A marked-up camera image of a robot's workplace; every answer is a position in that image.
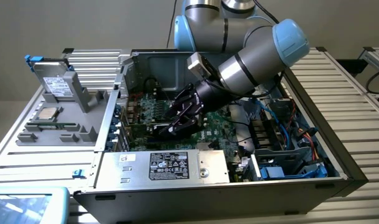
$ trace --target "circuit board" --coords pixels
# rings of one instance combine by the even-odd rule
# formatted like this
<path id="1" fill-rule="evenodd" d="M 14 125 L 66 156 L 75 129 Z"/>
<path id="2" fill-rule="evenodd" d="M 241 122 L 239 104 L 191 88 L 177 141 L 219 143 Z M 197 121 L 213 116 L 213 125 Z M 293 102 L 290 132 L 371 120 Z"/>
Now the circuit board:
<path id="1" fill-rule="evenodd" d="M 157 100 L 149 94 L 135 98 L 135 100 L 129 103 L 131 151 L 214 148 L 225 150 L 229 160 L 235 159 L 238 151 L 235 127 L 218 112 L 207 114 L 203 120 L 205 130 L 193 134 L 189 139 L 159 142 L 153 137 L 153 129 L 155 126 L 171 122 L 163 116 L 170 108 L 171 101 Z"/>

